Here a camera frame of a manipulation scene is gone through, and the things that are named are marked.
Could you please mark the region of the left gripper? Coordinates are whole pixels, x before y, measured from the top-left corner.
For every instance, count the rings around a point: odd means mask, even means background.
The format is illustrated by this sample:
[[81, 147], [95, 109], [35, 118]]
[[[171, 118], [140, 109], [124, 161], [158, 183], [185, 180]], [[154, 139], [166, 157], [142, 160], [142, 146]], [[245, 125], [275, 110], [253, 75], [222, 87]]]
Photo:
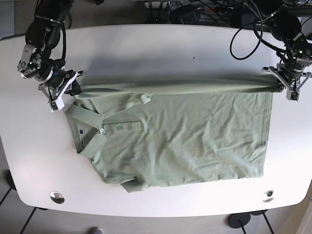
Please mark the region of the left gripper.
[[299, 95], [303, 84], [312, 76], [311, 72], [305, 72], [311, 64], [312, 44], [299, 42], [286, 46], [276, 67], [263, 67], [262, 70], [276, 77], [280, 85], [287, 89], [287, 95]]

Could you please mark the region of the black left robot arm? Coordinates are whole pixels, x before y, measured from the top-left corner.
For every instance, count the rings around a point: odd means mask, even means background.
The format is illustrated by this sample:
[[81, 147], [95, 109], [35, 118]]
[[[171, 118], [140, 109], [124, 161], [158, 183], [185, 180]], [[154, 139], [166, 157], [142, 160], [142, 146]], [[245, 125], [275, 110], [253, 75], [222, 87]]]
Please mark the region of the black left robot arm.
[[[281, 61], [276, 67], [263, 67], [263, 71], [274, 75], [287, 89], [288, 100], [298, 100], [300, 89], [312, 74], [305, 69], [312, 64], [312, 45], [302, 33], [300, 17], [311, 17], [312, 7], [305, 3], [289, 6], [282, 0], [244, 0], [242, 4], [255, 15], [250, 23], [258, 38], [258, 44], [264, 44], [276, 52]], [[284, 43], [285, 49], [278, 48], [263, 39], [264, 28], [273, 37]]]

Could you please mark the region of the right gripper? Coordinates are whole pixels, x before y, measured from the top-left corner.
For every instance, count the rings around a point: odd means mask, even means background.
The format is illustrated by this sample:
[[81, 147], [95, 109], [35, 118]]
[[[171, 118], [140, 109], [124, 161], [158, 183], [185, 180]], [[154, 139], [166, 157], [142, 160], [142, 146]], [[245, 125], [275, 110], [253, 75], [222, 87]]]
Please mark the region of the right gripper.
[[18, 72], [25, 79], [34, 78], [39, 82], [38, 90], [42, 91], [49, 102], [66, 95], [81, 94], [81, 87], [76, 81], [84, 71], [65, 71], [66, 45], [63, 45], [62, 57], [52, 60], [45, 54], [45, 48], [36, 48], [30, 44], [24, 46], [18, 64]]

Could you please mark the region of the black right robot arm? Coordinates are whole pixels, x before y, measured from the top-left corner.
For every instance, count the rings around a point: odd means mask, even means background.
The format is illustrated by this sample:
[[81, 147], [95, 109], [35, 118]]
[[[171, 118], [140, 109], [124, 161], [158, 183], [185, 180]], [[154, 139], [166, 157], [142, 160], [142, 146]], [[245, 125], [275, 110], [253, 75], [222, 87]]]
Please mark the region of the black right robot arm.
[[25, 34], [25, 42], [17, 69], [25, 79], [34, 78], [38, 89], [48, 98], [52, 111], [65, 105], [63, 95], [81, 93], [77, 78], [83, 71], [66, 71], [67, 52], [65, 19], [73, 6], [72, 0], [39, 0], [34, 20]]

